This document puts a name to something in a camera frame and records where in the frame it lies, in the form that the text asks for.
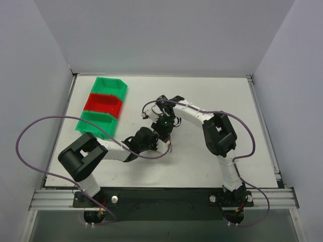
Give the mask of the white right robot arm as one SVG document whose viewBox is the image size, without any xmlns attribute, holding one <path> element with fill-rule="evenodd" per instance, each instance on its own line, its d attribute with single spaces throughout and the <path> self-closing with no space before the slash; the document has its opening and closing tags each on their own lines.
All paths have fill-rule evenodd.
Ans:
<svg viewBox="0 0 323 242">
<path fill-rule="evenodd" d="M 184 119 L 202 129 L 207 149 L 218 157 L 225 191 L 224 201 L 231 206 L 239 203 L 246 188 L 234 167 L 233 151 L 236 148 L 237 134 L 228 116 L 206 113 L 181 96 L 167 99 L 162 95 L 155 105 L 158 110 L 147 108 L 143 111 L 143 117 L 152 120 L 151 127 L 162 140 L 170 138 L 176 119 Z"/>
</svg>

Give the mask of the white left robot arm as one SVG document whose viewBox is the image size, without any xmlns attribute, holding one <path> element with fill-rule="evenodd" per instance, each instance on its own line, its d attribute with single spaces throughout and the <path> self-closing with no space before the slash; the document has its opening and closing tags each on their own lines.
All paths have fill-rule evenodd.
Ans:
<svg viewBox="0 0 323 242">
<path fill-rule="evenodd" d="M 158 134 L 141 127 L 134 136 L 124 140 L 125 148 L 114 142 L 102 140 L 92 133 L 84 133 L 59 155 L 58 161 L 72 179 L 86 192 L 84 201 L 90 207 L 102 203 L 101 187 L 92 174 L 102 160 L 130 162 L 142 152 L 157 150 Z"/>
</svg>

